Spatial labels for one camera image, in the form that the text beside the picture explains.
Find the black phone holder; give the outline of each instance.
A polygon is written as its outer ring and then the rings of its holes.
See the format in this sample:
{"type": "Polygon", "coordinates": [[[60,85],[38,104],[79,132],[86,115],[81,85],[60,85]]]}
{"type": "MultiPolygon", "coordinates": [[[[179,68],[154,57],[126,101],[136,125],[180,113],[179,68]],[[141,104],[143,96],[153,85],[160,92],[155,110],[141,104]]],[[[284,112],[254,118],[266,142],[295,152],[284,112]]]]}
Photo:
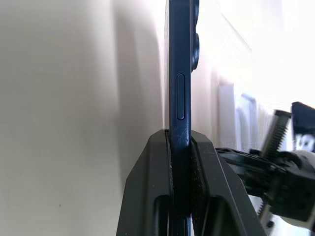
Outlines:
{"type": "MultiPolygon", "coordinates": [[[[153,134],[125,186],[117,236],[189,236],[174,214],[169,131],[153,134]]],[[[263,236],[241,179],[211,141],[192,131],[191,216],[196,236],[263,236]]]]}

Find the white surface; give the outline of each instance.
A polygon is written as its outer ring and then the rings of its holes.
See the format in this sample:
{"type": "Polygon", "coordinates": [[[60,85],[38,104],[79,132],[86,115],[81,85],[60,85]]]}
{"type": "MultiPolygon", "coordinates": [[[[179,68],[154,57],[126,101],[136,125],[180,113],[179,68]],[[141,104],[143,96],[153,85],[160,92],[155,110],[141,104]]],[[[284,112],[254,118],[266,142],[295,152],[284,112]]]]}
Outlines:
{"type": "Polygon", "coordinates": [[[234,84],[221,85],[220,146],[249,152],[258,149],[257,105],[255,99],[234,84]]]}
{"type": "Polygon", "coordinates": [[[163,127],[164,4],[0,2],[1,236],[115,235],[163,127]]]}

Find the black object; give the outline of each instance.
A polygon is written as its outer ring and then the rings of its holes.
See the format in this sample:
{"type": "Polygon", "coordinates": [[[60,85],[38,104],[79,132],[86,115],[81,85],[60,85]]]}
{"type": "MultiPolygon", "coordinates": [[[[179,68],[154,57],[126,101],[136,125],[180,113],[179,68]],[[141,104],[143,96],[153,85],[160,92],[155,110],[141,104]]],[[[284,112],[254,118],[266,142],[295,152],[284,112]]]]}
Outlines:
{"type": "Polygon", "coordinates": [[[300,102],[291,109],[295,148],[315,152],[315,109],[300,102]]]}
{"type": "Polygon", "coordinates": [[[315,170],[307,159],[290,152],[279,152],[277,164],[232,149],[218,154],[242,179],[248,194],[264,197],[270,212],[307,221],[315,204],[315,170]]]}
{"type": "MultiPolygon", "coordinates": [[[[130,172],[117,236],[184,236],[175,213],[168,131],[152,135],[130,172]]],[[[263,236],[240,178],[206,136],[192,132],[192,218],[196,236],[263,236]]]]}

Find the smartphone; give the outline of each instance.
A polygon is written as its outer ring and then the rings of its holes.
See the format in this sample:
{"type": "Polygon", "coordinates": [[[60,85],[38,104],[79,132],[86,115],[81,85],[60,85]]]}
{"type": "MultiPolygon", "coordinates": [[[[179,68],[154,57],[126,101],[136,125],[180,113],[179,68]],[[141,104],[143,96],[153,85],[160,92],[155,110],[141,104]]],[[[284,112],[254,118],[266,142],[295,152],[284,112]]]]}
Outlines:
{"type": "Polygon", "coordinates": [[[169,143],[174,186],[174,230],[190,235],[191,73],[199,60],[196,24],[199,0],[168,0],[165,39],[168,47],[169,143]]]}

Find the metal threaded rod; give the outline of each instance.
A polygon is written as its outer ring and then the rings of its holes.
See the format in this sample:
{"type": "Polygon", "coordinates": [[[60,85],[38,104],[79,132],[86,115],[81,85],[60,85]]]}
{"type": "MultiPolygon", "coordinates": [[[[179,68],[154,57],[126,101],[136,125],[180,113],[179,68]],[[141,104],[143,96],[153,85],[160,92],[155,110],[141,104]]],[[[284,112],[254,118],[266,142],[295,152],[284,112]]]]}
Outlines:
{"type": "MultiPolygon", "coordinates": [[[[275,110],[275,114],[270,125],[269,131],[267,133],[263,148],[261,151],[261,158],[268,159],[270,161],[274,160],[278,156],[279,148],[284,140],[286,133],[286,126],[291,118],[291,113],[275,110]]],[[[258,211],[258,218],[265,229],[268,235],[270,234],[271,229],[268,228],[268,223],[272,218],[270,213],[270,205],[267,204],[266,199],[262,199],[262,204],[258,211]]]]}
{"type": "Polygon", "coordinates": [[[284,139],[286,126],[290,118],[291,113],[289,112],[279,110],[275,111],[274,118],[261,151],[262,158],[272,160],[277,157],[278,150],[284,139]]]}

